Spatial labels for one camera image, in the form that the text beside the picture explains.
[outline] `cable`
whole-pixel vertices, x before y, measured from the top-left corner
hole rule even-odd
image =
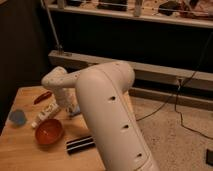
[[[178,92],[177,92],[176,98],[175,98],[174,110],[175,110],[176,113],[180,114],[180,125],[181,125],[183,128],[185,128],[185,129],[187,129],[187,130],[189,130],[189,131],[192,131],[192,132],[194,132],[194,133],[197,133],[198,135],[200,135],[200,136],[202,136],[202,137],[205,137],[205,138],[207,138],[207,139],[213,140],[213,137],[210,137],[210,136],[208,136],[208,135],[206,135],[206,134],[204,134],[204,133],[202,133],[202,132],[200,132],[200,131],[194,130],[194,129],[192,129],[192,128],[190,128],[190,127],[187,127],[186,125],[184,125],[184,122],[183,122],[183,113],[177,110],[177,103],[178,103],[178,96],[179,96],[179,93],[178,93]]]
[[[212,39],[212,36],[213,36],[213,32],[211,32],[210,35],[208,36],[208,39],[207,39],[207,41],[206,41],[206,43],[205,43],[205,45],[204,45],[204,48],[203,48],[203,50],[202,50],[202,53],[201,53],[201,57],[200,57],[200,59],[199,59],[199,61],[198,61],[198,65],[197,65],[196,68],[195,68],[195,71],[192,73],[192,75],[191,75],[188,79],[185,79],[185,80],[183,81],[183,83],[182,83],[181,81],[179,81],[179,86],[178,86],[178,89],[177,89],[177,92],[176,92],[175,104],[174,104],[174,111],[175,111],[176,113],[180,114],[181,126],[182,126],[183,128],[185,128],[185,129],[189,130],[189,131],[192,131],[192,132],[194,132],[194,133],[197,133],[197,134],[199,134],[200,136],[203,136],[203,137],[205,137],[205,138],[207,138],[207,139],[210,139],[210,140],[213,140],[213,137],[210,137],[210,136],[208,136],[208,135],[206,135],[206,134],[204,134],[204,133],[202,133],[202,132],[200,132],[200,131],[194,130],[194,129],[189,128],[189,127],[187,127],[187,126],[184,125],[184,122],[183,122],[183,114],[182,114],[182,112],[180,112],[180,111],[177,110],[177,103],[178,103],[179,93],[180,93],[180,91],[181,91],[181,88],[184,87],[188,82],[190,82],[190,81],[192,80],[192,78],[195,76],[195,74],[198,72],[198,69],[200,68],[200,66],[201,66],[201,64],[202,64],[202,62],[203,62],[203,60],[204,60],[204,58],[205,58],[205,54],[206,54],[207,48],[208,48],[208,46],[209,46],[209,43],[210,43],[210,41],[211,41],[211,39]],[[143,119],[146,119],[146,118],[148,118],[148,117],[154,115],[154,114],[157,113],[158,111],[160,111],[160,110],[169,102],[169,100],[173,97],[173,95],[174,95],[174,93],[172,93],[172,94],[167,98],[167,100],[166,100],[157,110],[155,110],[154,112],[152,112],[152,113],[150,113],[150,114],[148,114],[148,115],[146,115],[146,116],[144,116],[144,117],[142,117],[142,118],[137,119],[136,121],[141,121],[141,120],[143,120]]]
[[[143,119],[146,119],[146,118],[148,118],[148,117],[154,115],[154,114],[157,113],[158,111],[160,111],[160,110],[169,102],[169,100],[170,100],[173,96],[174,96],[174,93],[172,93],[172,94],[165,100],[165,102],[164,102],[160,107],[158,107],[155,111],[153,111],[152,113],[150,113],[150,114],[148,114],[148,115],[146,115],[146,116],[144,116],[144,117],[142,117],[142,118],[137,119],[136,121],[138,122],[138,121],[141,121],[141,120],[143,120]]]

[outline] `red chili pepper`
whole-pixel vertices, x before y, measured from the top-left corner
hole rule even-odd
[[[49,98],[49,97],[51,97],[51,96],[52,96],[52,92],[51,92],[51,91],[47,91],[47,92],[41,94],[40,96],[38,96],[38,97],[34,100],[34,104],[37,104],[37,103],[39,103],[39,102],[41,102],[41,101],[43,101],[43,100],[45,100],[45,99],[47,99],[47,98]]]

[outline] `shelf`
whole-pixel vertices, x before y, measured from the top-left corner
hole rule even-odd
[[[83,2],[79,0],[72,0],[72,1],[69,0],[69,2],[81,3],[81,4],[78,7],[66,5],[59,8],[59,5],[57,3],[55,4],[50,3],[48,5],[48,8],[51,11],[60,11],[60,12],[67,12],[67,13],[88,14],[88,15],[96,15],[96,16],[104,16],[104,17],[112,17],[112,18],[150,21],[150,22],[158,22],[158,23],[201,27],[201,28],[213,28],[213,16],[212,18],[211,17],[205,18],[205,16],[207,15],[206,12],[198,12],[198,11],[189,12],[189,11],[182,11],[182,10],[170,10],[172,11],[171,12],[172,14],[170,16],[159,13],[159,6],[167,2],[166,0],[145,0],[143,1],[141,6],[135,5],[135,4],[138,4],[138,2],[135,2],[134,0],[128,0],[127,5],[103,3],[103,2],[100,3],[98,0],[83,1]],[[110,5],[111,6],[109,8],[124,7],[126,10],[117,11],[117,10],[109,10],[109,9],[99,9],[98,7],[99,4],[105,5],[104,7],[106,8],[107,6],[109,7]],[[186,16],[186,14],[193,15],[194,19],[185,18],[185,17],[189,17],[189,16]]]

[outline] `black wall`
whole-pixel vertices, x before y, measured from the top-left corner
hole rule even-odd
[[[55,12],[66,51],[194,70],[212,29]],[[213,40],[199,70],[213,72]]]
[[[39,85],[50,67],[50,46],[42,29],[47,20],[39,7],[39,0],[8,0],[0,5],[1,125],[17,88]]]

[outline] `red object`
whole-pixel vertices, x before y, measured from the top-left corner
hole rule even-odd
[[[34,100],[34,104],[37,104],[49,97],[52,96],[52,92],[51,91],[47,91],[46,93],[41,94],[40,96],[38,96],[35,100]]]
[[[50,145],[63,135],[63,127],[57,119],[47,119],[35,131],[35,138],[40,145]]]

